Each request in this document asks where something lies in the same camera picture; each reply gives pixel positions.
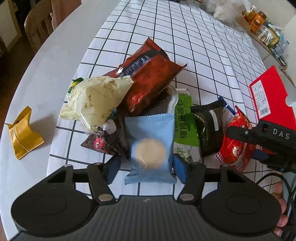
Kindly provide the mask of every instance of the cream-colored wrapper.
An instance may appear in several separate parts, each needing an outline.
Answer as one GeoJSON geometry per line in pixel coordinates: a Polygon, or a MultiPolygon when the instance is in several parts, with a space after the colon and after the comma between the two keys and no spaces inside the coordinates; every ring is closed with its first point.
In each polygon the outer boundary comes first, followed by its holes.
{"type": "Polygon", "coordinates": [[[80,120],[87,129],[96,131],[122,102],[132,84],[129,75],[85,79],[75,86],[59,115],[68,120],[80,120]]]}

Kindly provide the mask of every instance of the checkered tablecloth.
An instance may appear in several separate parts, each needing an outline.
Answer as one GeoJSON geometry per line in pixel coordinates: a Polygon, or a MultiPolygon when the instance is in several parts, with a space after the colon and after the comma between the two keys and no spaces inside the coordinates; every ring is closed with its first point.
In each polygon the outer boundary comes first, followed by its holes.
{"type": "MultiPolygon", "coordinates": [[[[195,104],[208,104],[223,96],[232,108],[237,105],[255,126],[257,117],[248,85],[266,70],[257,50],[238,24],[226,26],[189,1],[178,4],[167,0],[122,0],[91,42],[73,79],[100,76],[117,68],[150,37],[171,61],[179,65],[188,63],[171,85],[189,89],[195,104]]],[[[80,146],[87,138],[84,132],[79,121],[58,119],[47,174],[67,163],[74,168],[86,168],[89,163],[110,159],[109,155],[80,146]]],[[[213,155],[202,162],[209,168],[219,168],[213,155]]],[[[128,162],[122,163],[110,184],[116,198],[122,194],[177,197],[183,188],[179,180],[174,185],[125,185],[124,177],[130,169],[128,162]]],[[[254,181],[268,172],[265,165],[255,160],[244,171],[254,181]]],[[[272,191],[277,181],[269,177],[260,185],[272,191]]],[[[90,196],[88,184],[77,183],[76,188],[90,196]]],[[[205,184],[203,195],[216,188],[216,183],[205,184]]]]}

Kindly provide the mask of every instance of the ribbed black surface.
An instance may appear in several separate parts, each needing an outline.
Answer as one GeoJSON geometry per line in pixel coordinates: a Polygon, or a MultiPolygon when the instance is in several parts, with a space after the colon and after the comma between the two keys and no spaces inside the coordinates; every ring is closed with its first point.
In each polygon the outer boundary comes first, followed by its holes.
{"type": "Polygon", "coordinates": [[[93,218],[75,232],[55,238],[18,234],[13,241],[279,241],[272,234],[234,237],[207,224],[197,209],[178,204],[172,196],[122,196],[98,208],[93,218]]]}

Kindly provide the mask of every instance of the black circular disc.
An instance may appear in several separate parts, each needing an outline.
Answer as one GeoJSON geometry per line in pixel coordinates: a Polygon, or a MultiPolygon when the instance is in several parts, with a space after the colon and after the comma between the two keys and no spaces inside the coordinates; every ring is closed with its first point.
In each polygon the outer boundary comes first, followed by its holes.
{"type": "Polygon", "coordinates": [[[11,207],[12,218],[20,229],[42,237],[59,236],[79,228],[92,211],[92,200],[60,183],[35,186],[11,207]]]}
{"type": "Polygon", "coordinates": [[[200,211],[215,228],[238,236],[271,232],[281,215],[279,202],[274,197],[263,189],[247,185],[209,193],[202,199],[200,211]]]}

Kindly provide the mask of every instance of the bright red snack package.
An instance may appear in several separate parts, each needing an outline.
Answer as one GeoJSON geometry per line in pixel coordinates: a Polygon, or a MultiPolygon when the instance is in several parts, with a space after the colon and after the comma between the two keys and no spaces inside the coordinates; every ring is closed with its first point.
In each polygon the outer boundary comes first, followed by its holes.
{"type": "Polygon", "coordinates": [[[111,77],[130,75],[134,84],[119,106],[129,116],[138,116],[152,104],[158,94],[170,84],[185,66],[170,61],[168,55],[153,40],[145,43],[117,69],[105,74],[111,77]]]}
{"type": "MultiPolygon", "coordinates": [[[[242,128],[252,129],[252,125],[249,122],[245,114],[235,106],[237,112],[229,126],[238,126],[242,128]]],[[[231,167],[239,172],[243,172],[247,167],[250,158],[255,151],[256,145],[251,145],[238,140],[233,140],[224,135],[222,147],[220,151],[215,155],[215,159],[222,164],[229,164],[231,167]]]]}

